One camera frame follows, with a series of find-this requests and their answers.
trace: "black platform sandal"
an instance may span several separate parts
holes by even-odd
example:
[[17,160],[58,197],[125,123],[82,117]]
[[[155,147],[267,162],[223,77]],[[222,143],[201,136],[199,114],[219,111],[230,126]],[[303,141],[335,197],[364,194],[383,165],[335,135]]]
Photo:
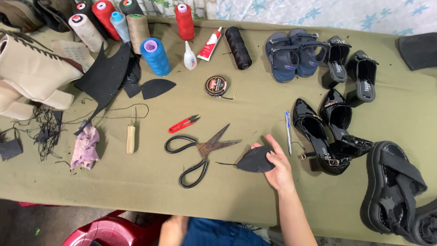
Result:
[[352,108],[336,89],[331,89],[325,96],[319,115],[334,135],[335,142],[330,145],[332,150],[353,157],[360,157],[370,151],[373,142],[347,132],[352,119]]
[[328,40],[328,43],[330,46],[325,57],[325,63],[328,65],[329,71],[322,76],[322,86],[325,89],[332,89],[339,83],[344,83],[347,79],[344,65],[352,46],[338,36],[333,36]]
[[347,74],[355,81],[357,89],[346,95],[346,102],[353,108],[375,99],[376,65],[373,58],[358,50],[346,65]]
[[422,246],[437,244],[437,200],[416,209],[413,227],[405,239]]
[[315,157],[309,160],[311,171],[339,175],[346,170],[352,157],[331,151],[322,119],[300,98],[296,100],[293,110],[293,125],[310,141],[314,148],[314,152],[298,156],[301,160]]
[[368,187],[360,209],[363,224],[379,233],[409,236],[415,196],[427,190],[419,172],[395,143],[382,141],[367,155]]

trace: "table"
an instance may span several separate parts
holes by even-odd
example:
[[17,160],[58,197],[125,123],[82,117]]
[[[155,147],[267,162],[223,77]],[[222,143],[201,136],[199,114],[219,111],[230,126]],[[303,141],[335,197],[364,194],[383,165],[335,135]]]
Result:
[[[273,80],[264,44],[274,32],[287,33],[292,27],[232,21],[195,21],[196,38],[191,43],[199,53],[211,33],[218,27],[237,26],[249,50],[253,64],[247,70],[238,70],[229,45],[222,38],[209,62],[198,60],[198,67],[189,71],[183,66],[184,42],[177,36],[175,20],[149,18],[151,35],[163,41],[171,73],[165,79],[176,87],[156,98],[143,100],[140,94],[128,98],[119,92],[111,109],[125,108],[135,103],[149,107],[148,116],[136,121],[137,145],[135,153],[125,153],[126,129],[130,119],[95,118],[101,141],[97,152],[101,158],[92,170],[75,168],[69,171],[65,163],[54,157],[39,160],[37,146],[25,134],[20,134],[24,153],[2,162],[0,197],[5,199],[58,204],[145,211],[163,214],[182,214],[230,221],[246,222],[262,227],[279,224],[277,193],[268,185],[263,174],[238,170],[234,166],[215,162],[237,163],[254,142],[265,143],[271,133],[283,149],[287,149],[284,111],[292,110],[297,98],[302,98],[315,110],[328,92],[320,85],[327,71],[321,66],[310,78],[295,78],[280,84]],[[339,35],[380,63],[376,76],[376,99],[353,109],[349,132],[371,141],[390,140],[399,144],[423,175],[429,189],[416,197],[417,206],[427,204],[437,195],[434,175],[434,139],[437,105],[437,70],[423,69],[411,72],[395,49],[398,36],[357,32],[333,28],[307,28],[317,32],[319,40]],[[59,34],[45,29],[33,36],[45,45],[51,39],[71,40],[68,33]],[[107,54],[114,54],[118,44],[109,42]],[[142,61],[140,84],[156,78]],[[212,75],[222,75],[229,83],[227,96],[234,100],[211,98],[204,91],[204,83]],[[347,81],[336,87],[344,95],[354,88]],[[63,121],[84,116],[95,109],[94,101],[70,85],[66,92],[75,95],[73,105],[64,112]],[[147,110],[136,106],[137,116]],[[131,110],[107,112],[106,116],[130,116]],[[191,115],[201,119],[178,134],[186,134],[207,141],[227,123],[231,123],[222,141],[242,139],[240,144],[214,151],[205,178],[192,189],[183,189],[178,177],[183,170],[200,159],[195,148],[169,155],[163,145],[171,136],[167,129]],[[1,129],[9,128],[9,118],[0,118]],[[28,129],[33,129],[35,122]],[[66,125],[54,152],[70,162],[79,124]],[[310,143],[292,128],[292,139],[308,150]],[[315,235],[358,239],[394,244],[408,244],[402,237],[380,235],[367,229],[360,220],[359,210],[367,188],[365,160],[352,161],[340,176],[311,172],[308,160],[297,155],[304,151],[293,144],[289,157],[296,188],[312,231]],[[200,169],[187,176],[188,182],[197,179]]]

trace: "black-handled scissors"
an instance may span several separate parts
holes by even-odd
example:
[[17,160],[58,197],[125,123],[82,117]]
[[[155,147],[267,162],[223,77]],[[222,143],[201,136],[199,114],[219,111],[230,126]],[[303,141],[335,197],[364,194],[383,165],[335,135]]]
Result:
[[[206,158],[208,157],[208,154],[211,151],[218,150],[218,149],[228,147],[228,146],[231,146],[231,145],[234,145],[234,144],[241,142],[241,140],[239,140],[239,141],[227,141],[227,142],[219,142],[218,141],[220,139],[220,137],[225,133],[226,129],[228,129],[229,125],[230,124],[227,124],[223,129],[221,129],[216,135],[214,135],[210,140],[208,140],[208,142],[206,142],[204,144],[198,144],[196,139],[191,138],[191,137],[187,137],[187,136],[174,136],[174,137],[171,137],[169,140],[167,140],[167,142],[165,142],[164,149],[169,154],[179,153],[186,148],[189,148],[191,146],[196,146],[197,150],[199,151],[200,156],[202,157],[202,160],[199,162],[199,164],[188,168],[179,176],[179,185],[182,188],[192,188],[192,187],[196,186],[202,180],[202,178],[205,176],[206,169],[208,169],[208,161],[206,160]],[[175,140],[175,139],[185,139],[185,140],[190,141],[191,143],[189,143],[185,146],[182,146],[177,150],[173,150],[173,151],[169,150],[168,145],[170,144],[170,142],[172,140]],[[190,185],[184,185],[184,183],[182,182],[182,179],[184,178],[184,176],[187,175],[188,173],[198,169],[202,165],[204,165],[204,166],[203,166],[203,170],[202,170],[202,173],[200,174],[199,178],[194,183],[192,183]]]

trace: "blue sandal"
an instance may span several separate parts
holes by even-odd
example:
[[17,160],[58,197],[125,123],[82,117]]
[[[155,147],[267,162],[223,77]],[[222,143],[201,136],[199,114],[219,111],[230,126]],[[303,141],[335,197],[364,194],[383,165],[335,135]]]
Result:
[[[300,77],[312,76],[317,67],[323,63],[326,55],[326,46],[328,42],[316,41],[319,37],[317,33],[307,33],[304,29],[295,28],[288,33],[290,43],[294,46],[299,46],[299,67],[296,74]],[[321,50],[316,54],[317,47],[321,47]]]
[[291,46],[290,40],[277,32],[269,37],[265,49],[274,79],[280,83],[291,81],[299,65],[299,46]]

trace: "glue tube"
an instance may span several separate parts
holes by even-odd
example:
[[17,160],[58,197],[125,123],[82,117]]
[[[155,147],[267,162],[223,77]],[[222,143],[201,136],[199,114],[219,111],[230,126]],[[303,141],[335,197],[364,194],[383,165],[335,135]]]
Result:
[[218,30],[215,30],[214,33],[212,33],[211,37],[209,37],[208,42],[206,42],[205,46],[203,47],[202,51],[200,51],[197,58],[200,58],[205,61],[209,61],[212,56],[212,52],[214,51],[215,47],[217,46],[217,43],[219,42],[220,37],[222,34],[220,31],[222,30],[222,27],[220,27]]

